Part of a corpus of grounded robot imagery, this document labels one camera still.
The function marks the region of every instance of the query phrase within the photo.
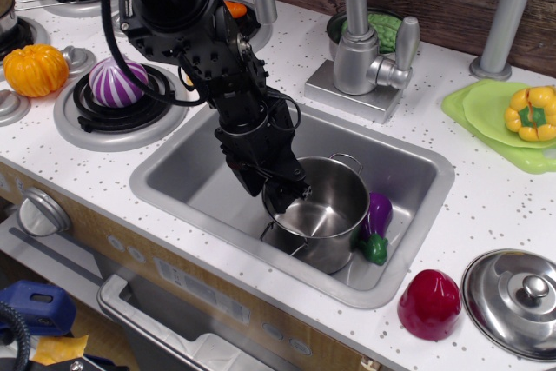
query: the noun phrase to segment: striped vegetable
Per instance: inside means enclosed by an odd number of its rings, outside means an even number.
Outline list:
[[[147,70],[139,63],[126,60],[129,68],[143,83],[148,82]],[[137,102],[143,92],[120,70],[114,58],[106,58],[89,73],[89,86],[95,99],[109,108],[125,108]]]

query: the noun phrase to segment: sink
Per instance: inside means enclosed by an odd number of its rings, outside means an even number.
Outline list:
[[[357,158],[370,191],[394,206],[387,229],[388,260],[378,266],[357,252],[326,275],[261,240],[270,223],[261,197],[249,195],[224,161],[214,136],[217,112],[205,107],[132,174],[133,193],[171,215],[260,258],[274,268],[357,308],[377,308],[395,295],[452,187],[452,164],[440,154],[300,105],[303,115],[293,151],[297,157]]]

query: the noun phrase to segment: speckled countertop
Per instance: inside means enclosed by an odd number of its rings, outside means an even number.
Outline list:
[[[51,43],[59,49],[72,44],[93,51],[99,60],[109,56],[98,17],[64,18],[47,10],[20,12],[20,16],[42,24]],[[517,169],[440,110],[445,96],[476,82],[467,70],[473,56],[421,43],[414,60],[413,80],[393,117],[384,125],[306,99],[305,81],[324,59],[330,58],[325,33],[328,18],[278,4],[273,36],[257,54],[267,62],[268,84],[300,103],[432,149],[447,158],[456,173],[445,204],[398,293],[382,308],[347,307],[137,199],[129,189],[131,172],[170,136],[131,151],[80,149],[63,140],[56,131],[52,117],[56,94],[53,94],[33,99],[30,113],[24,119],[0,128],[0,161],[117,219],[138,234],[247,288],[391,368],[426,371],[552,368],[553,364],[520,359],[496,347],[472,324],[465,311],[447,339],[420,340],[400,325],[396,306],[408,283],[426,268],[439,269],[460,282],[466,266],[490,250],[517,248],[556,258],[552,226],[556,214],[553,191],[556,175],[530,175]],[[118,42],[130,59],[144,62],[122,38]],[[531,85],[556,83],[550,77],[520,69],[513,69],[511,81]],[[0,83],[0,89],[8,88],[6,82]],[[195,112],[192,109],[184,123]]]

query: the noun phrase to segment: toy pumpkin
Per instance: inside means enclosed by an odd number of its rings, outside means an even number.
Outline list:
[[[37,44],[11,51],[3,60],[3,72],[15,92],[39,97],[60,89],[70,69],[59,50]]]

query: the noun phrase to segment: pot handle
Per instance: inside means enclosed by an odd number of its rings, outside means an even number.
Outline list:
[[[261,237],[259,238],[262,242],[264,242],[264,235],[267,234],[267,232],[269,232],[270,229],[272,229],[275,226],[274,221],[269,222],[267,227],[264,229],[264,232],[262,232]],[[304,249],[305,247],[307,247],[308,245],[308,240],[307,238],[303,238],[303,243],[297,247],[296,249],[294,249],[294,252],[290,253],[289,256],[294,256],[295,254],[297,254],[299,251],[301,251],[302,249]]]
[[[335,156],[345,156],[346,158],[349,158],[350,160],[355,161],[357,163],[357,165],[359,165],[359,169],[357,170],[357,174],[361,174],[361,171],[363,170],[363,164],[361,164],[357,158],[355,158],[354,156],[351,156],[350,154],[344,154],[343,152],[334,152],[329,158],[331,160],[334,160]]]

